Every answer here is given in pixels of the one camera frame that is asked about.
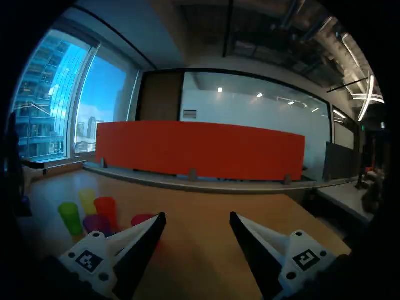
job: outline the desk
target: desk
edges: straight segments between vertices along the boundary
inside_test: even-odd
[[[33,218],[20,219],[37,255],[60,255],[72,245],[58,215],[63,201],[79,204],[78,190],[112,196],[119,225],[136,214],[166,213],[166,226],[134,295],[147,299],[261,299],[245,256],[229,225],[230,212],[283,234],[306,231],[335,255],[350,249],[324,224],[286,195],[223,195],[143,186],[79,170],[31,186]]]
[[[365,212],[362,197],[366,194],[366,189],[356,189],[357,182],[339,184],[317,189],[317,193],[333,204],[343,208],[364,224],[368,224],[374,217],[373,214]]]

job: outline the orange partition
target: orange partition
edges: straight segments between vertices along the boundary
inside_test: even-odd
[[[96,160],[163,174],[239,180],[300,180],[306,139],[275,130],[200,122],[97,125]]]

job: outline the glass window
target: glass window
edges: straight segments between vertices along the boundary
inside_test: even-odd
[[[131,62],[100,48],[80,96],[74,139],[76,154],[96,151],[99,123],[127,120],[136,74]]]
[[[67,109],[90,48],[57,30],[51,30],[38,46],[13,106],[22,158],[37,161],[66,155]]]
[[[195,117],[184,111],[196,111]],[[245,76],[189,73],[184,77],[180,120],[240,125],[305,136],[304,177],[322,180],[328,105],[287,86]]]
[[[353,150],[357,146],[357,123],[336,106],[333,106],[333,123],[335,144]]]

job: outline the recessed light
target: recessed light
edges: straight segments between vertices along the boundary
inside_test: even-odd
[[[337,110],[334,110],[333,112],[335,114],[337,114],[338,116],[342,117],[343,119],[346,119],[346,117],[343,114],[341,114],[340,112],[338,112]]]

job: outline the green cup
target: green cup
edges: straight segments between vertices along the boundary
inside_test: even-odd
[[[62,203],[58,207],[58,212],[71,236],[77,237],[84,232],[81,219],[79,218],[78,206],[75,203]]]

